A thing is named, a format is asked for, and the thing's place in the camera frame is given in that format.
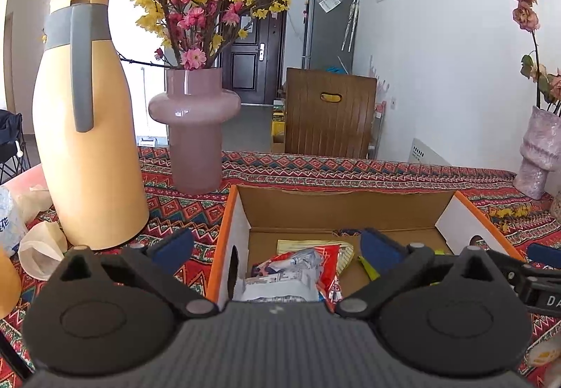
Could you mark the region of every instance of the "orange box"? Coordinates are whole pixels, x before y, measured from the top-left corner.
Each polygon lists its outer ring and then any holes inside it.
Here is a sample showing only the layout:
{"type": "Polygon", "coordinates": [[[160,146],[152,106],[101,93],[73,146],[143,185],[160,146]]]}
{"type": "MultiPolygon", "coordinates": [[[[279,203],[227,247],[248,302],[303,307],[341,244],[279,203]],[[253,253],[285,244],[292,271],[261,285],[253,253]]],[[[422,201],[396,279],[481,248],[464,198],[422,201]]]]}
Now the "orange box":
{"type": "Polygon", "coordinates": [[[343,295],[369,282],[357,260],[359,236],[334,230],[373,227],[400,244],[423,242],[433,250],[459,254],[481,237],[493,250],[523,260],[500,231],[460,192],[381,193],[293,192],[232,186],[218,236],[207,298],[224,307],[243,293],[251,266],[276,255],[277,241],[341,240],[354,258],[340,276],[343,295]]]}

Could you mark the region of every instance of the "red plastic package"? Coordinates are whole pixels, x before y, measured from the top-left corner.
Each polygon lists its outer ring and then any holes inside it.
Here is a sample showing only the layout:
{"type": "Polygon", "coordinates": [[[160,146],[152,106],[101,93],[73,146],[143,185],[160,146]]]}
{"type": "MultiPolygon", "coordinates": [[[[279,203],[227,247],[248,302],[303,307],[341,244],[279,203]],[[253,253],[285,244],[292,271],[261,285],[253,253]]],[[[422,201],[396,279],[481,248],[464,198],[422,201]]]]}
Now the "red plastic package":
{"type": "MultiPolygon", "coordinates": [[[[318,287],[320,300],[325,301],[329,310],[335,310],[335,301],[338,295],[339,282],[337,280],[337,258],[339,256],[340,245],[320,245],[313,247],[322,257],[322,272],[316,284],[318,287]]],[[[266,275],[266,268],[273,262],[284,261],[291,258],[296,252],[287,252],[282,255],[274,256],[264,263],[254,266],[251,270],[252,277],[266,275]]]]}

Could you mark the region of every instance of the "blue pad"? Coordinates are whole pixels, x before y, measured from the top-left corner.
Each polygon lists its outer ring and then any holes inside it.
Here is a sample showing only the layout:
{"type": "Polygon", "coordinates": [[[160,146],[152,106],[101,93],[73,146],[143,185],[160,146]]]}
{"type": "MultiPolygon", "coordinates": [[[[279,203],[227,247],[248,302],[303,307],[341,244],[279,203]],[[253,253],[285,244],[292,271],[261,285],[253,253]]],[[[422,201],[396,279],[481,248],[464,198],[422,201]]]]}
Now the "blue pad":
{"type": "Polygon", "coordinates": [[[189,228],[176,231],[147,249],[146,255],[164,272],[174,275],[191,258],[193,233],[189,228]]]}
{"type": "Polygon", "coordinates": [[[360,251],[366,261],[380,275],[386,274],[408,255],[405,247],[378,230],[367,228],[361,230],[360,234],[360,251]]]}
{"type": "Polygon", "coordinates": [[[551,266],[552,268],[561,269],[561,250],[545,245],[533,244],[528,245],[526,254],[531,261],[551,266]]]}

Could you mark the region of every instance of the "table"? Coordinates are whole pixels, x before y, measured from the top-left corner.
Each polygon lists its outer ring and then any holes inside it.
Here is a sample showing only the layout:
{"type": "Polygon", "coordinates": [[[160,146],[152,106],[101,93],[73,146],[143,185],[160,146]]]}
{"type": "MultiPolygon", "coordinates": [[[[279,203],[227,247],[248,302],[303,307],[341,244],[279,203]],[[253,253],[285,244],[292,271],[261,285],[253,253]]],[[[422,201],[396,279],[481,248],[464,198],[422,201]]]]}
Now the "table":
{"type": "MultiPolygon", "coordinates": [[[[191,259],[176,273],[176,278],[205,294],[225,202],[231,184],[282,187],[290,190],[335,191],[348,189],[381,190],[389,193],[418,193],[439,190],[462,192],[503,232],[523,254],[531,242],[561,246],[561,226],[549,214],[552,198],[532,200],[512,185],[514,173],[494,170],[376,162],[361,159],[316,158],[302,155],[224,152],[223,182],[220,190],[202,196],[186,196],[173,189],[169,155],[166,149],[139,148],[150,220],[138,237],[130,242],[152,244],[179,228],[189,227],[195,237],[191,259]],[[499,219],[496,211],[529,205],[529,215],[499,219]]],[[[30,170],[34,185],[42,178],[40,166],[30,170]]],[[[42,213],[41,220],[57,221],[54,210],[42,213]]],[[[14,264],[22,278],[22,295],[14,311],[0,321],[0,330],[12,346],[32,366],[21,340],[25,312],[40,292],[43,282],[26,275],[17,257],[14,264]]],[[[534,322],[534,344],[561,331],[558,320],[538,315],[534,322]]],[[[521,373],[539,386],[543,369],[520,367],[521,373]]],[[[15,388],[21,381],[0,360],[0,388],[15,388]]]]}

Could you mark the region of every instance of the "refrigerator door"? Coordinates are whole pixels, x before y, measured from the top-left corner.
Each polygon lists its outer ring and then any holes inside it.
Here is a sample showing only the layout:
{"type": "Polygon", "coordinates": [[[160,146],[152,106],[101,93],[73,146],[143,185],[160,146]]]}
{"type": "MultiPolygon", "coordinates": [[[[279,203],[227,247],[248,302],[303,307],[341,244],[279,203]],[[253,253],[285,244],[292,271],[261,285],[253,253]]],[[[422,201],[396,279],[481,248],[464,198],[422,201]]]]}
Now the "refrigerator door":
{"type": "Polygon", "coordinates": [[[306,55],[310,56],[308,68],[326,71],[331,67],[343,68],[341,66],[342,62],[347,72],[351,74],[354,41],[351,52],[349,52],[349,41],[352,25],[349,28],[349,37],[343,51],[341,47],[343,46],[353,0],[342,0],[338,6],[327,13],[320,6],[321,1],[323,0],[310,0],[310,5],[313,3],[313,9],[308,38],[310,50],[306,52],[306,55]]]}

